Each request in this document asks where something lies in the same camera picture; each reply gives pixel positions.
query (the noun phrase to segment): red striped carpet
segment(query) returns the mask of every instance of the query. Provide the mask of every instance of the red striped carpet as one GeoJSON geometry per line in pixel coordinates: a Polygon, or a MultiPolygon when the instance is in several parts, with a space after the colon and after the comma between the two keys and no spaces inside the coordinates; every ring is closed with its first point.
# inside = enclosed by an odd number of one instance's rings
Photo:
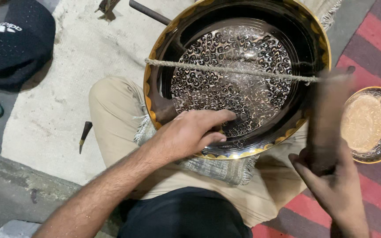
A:
{"type": "MultiPolygon", "coordinates": [[[[377,0],[346,46],[337,66],[356,67],[354,92],[381,86],[381,0],[377,0]]],[[[381,162],[357,163],[371,234],[381,238],[381,162]]],[[[307,189],[290,201],[271,221],[252,228],[255,238],[329,237],[330,216],[307,189]]]]}

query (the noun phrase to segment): concrete floor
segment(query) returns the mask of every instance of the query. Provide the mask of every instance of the concrete floor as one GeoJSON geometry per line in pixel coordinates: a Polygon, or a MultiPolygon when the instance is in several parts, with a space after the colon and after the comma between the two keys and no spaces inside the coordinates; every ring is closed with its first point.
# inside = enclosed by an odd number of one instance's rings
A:
{"type": "MultiPolygon", "coordinates": [[[[59,0],[38,0],[51,12],[59,0]]],[[[333,65],[361,24],[375,0],[344,0],[335,16],[335,24],[327,32],[333,65]]],[[[0,7],[0,22],[8,6],[0,7]]],[[[0,90],[0,104],[4,114],[0,117],[0,153],[3,132],[18,92],[0,90]]],[[[0,227],[12,219],[43,222],[62,202],[80,186],[69,181],[35,171],[0,156],[0,227]]],[[[120,222],[113,216],[104,231],[115,236],[120,222]]]]}

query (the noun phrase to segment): black pants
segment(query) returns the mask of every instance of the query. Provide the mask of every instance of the black pants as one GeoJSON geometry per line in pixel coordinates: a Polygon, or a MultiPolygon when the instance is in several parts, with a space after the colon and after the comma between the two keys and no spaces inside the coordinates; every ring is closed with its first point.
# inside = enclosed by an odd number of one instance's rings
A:
{"type": "Polygon", "coordinates": [[[147,200],[127,200],[120,238],[221,237],[251,238],[237,209],[223,196],[203,188],[186,187],[147,200]]]}

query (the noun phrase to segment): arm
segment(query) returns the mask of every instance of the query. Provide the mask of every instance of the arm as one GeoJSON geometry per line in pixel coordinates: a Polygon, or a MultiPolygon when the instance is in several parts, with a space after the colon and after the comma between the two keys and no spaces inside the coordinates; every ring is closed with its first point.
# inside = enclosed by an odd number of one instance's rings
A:
{"type": "Polygon", "coordinates": [[[210,143],[225,141],[225,135],[207,131],[235,118],[228,110],[181,113],[142,147],[79,190],[51,214],[34,238],[95,237],[114,208],[148,175],[210,143]]]}
{"type": "Polygon", "coordinates": [[[331,233],[335,236],[332,237],[369,237],[357,167],[345,141],[342,141],[338,153],[334,174],[321,177],[308,169],[306,149],[299,156],[290,154],[289,159],[320,206],[333,219],[331,233]]]}

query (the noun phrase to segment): blurred hand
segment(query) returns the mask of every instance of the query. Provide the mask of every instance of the blurred hand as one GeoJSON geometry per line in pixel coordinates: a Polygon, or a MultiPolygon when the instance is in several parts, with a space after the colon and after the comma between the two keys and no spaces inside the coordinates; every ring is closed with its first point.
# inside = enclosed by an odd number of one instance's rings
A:
{"type": "Polygon", "coordinates": [[[208,131],[235,119],[236,114],[226,109],[184,111],[162,126],[142,147],[167,164],[201,152],[211,143],[226,141],[225,135],[208,131]]]}
{"type": "Polygon", "coordinates": [[[346,141],[341,140],[339,160],[332,175],[314,175],[306,164],[307,154],[305,148],[299,155],[289,154],[289,159],[318,203],[336,222],[345,237],[369,237],[357,167],[346,141]]]}

